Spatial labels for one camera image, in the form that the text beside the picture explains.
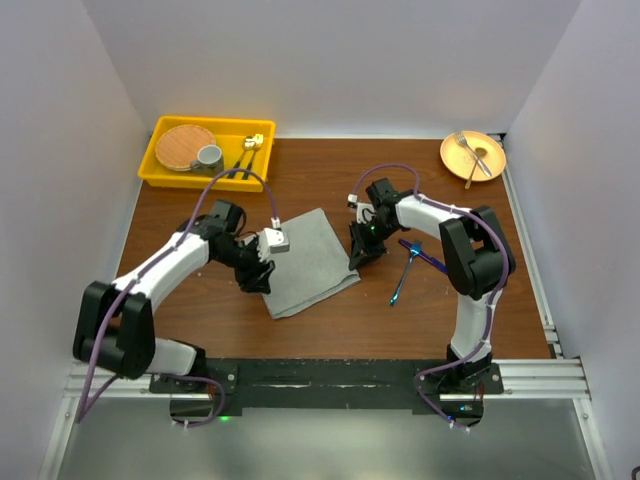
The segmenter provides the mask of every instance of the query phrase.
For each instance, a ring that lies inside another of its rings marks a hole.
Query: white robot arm
[[[288,239],[281,230],[265,228],[255,236],[238,240],[235,232],[244,215],[238,205],[218,200],[211,212],[198,217],[186,234],[188,221],[136,269],[111,284],[89,285],[82,298],[73,355],[89,360],[105,312],[116,296],[126,292],[119,312],[120,326],[110,328],[101,340],[97,365],[131,379],[144,373],[193,373],[196,358],[204,351],[157,338],[153,314],[189,274],[212,260],[234,269],[242,291],[270,293],[269,276],[275,268],[270,255],[288,251]]]
[[[458,292],[456,329],[447,357],[450,361],[469,357],[468,363],[490,362],[491,343],[485,329],[487,302],[502,272],[497,245],[468,218],[453,209],[447,211],[427,204],[422,201],[426,197],[416,197],[411,190],[397,192],[386,178],[371,184],[367,194],[371,204],[357,202],[354,195],[348,198],[349,206],[356,210],[356,221],[350,225],[350,267],[358,268],[382,255],[386,251],[382,242],[397,230],[413,228],[440,240],[449,279]],[[513,272],[515,259],[493,210],[488,207],[456,210],[473,213],[491,226],[507,250],[509,273]],[[482,245],[474,249],[473,242]],[[494,306],[501,293],[499,290],[493,294]]]

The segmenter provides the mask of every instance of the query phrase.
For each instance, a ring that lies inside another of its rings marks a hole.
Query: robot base
[[[447,360],[207,359],[206,370],[225,389],[222,413],[226,416],[242,415],[244,408],[394,409],[425,415],[434,411],[416,392],[414,377],[445,363]],[[495,363],[487,363],[457,386],[447,374],[432,375],[422,383],[423,391],[448,416],[469,425],[482,418],[482,402],[442,400],[440,394],[473,396],[481,384],[485,394],[504,392]],[[201,384],[162,375],[153,376],[149,391],[206,393]],[[197,419],[209,414],[210,401],[172,399],[170,411],[183,419]]]

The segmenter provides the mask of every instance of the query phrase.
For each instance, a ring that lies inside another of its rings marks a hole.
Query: small cup
[[[217,145],[206,145],[198,150],[198,158],[191,162],[191,170],[207,175],[217,175],[224,170],[222,149]]]

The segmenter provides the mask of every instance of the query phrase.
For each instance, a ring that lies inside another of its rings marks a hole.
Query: white enclosure
[[[0,467],[37,476],[84,287],[110,280],[158,115],[282,136],[508,132],[565,353],[615,478],[640,464],[633,0],[9,0],[0,6]]]

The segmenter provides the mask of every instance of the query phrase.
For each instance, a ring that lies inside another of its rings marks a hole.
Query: brown table surface
[[[459,206],[493,207],[514,251],[517,269],[497,308],[492,344],[496,358],[549,358],[549,350],[509,201],[502,180],[472,185],[445,169],[439,140],[278,139],[269,170],[280,218],[322,207],[349,252],[348,225],[354,214],[347,194],[369,167],[400,162],[416,168],[426,195]],[[372,174],[361,187],[388,176],[398,190],[411,188],[402,170]],[[166,243],[187,219],[200,192],[142,186],[122,256],[120,274],[135,268]],[[269,226],[264,193],[212,191],[201,213],[216,198],[242,206],[247,230]],[[389,299],[405,267],[407,250],[398,238],[423,241],[423,250],[442,259],[439,242],[422,232],[395,234],[389,253],[360,269],[361,282],[289,318],[272,320],[260,295],[242,293],[233,270],[210,263],[192,274],[162,303],[155,315],[156,335],[204,347],[210,357],[253,358],[444,358],[453,335],[456,293],[448,279],[426,262],[416,261],[400,299]]]

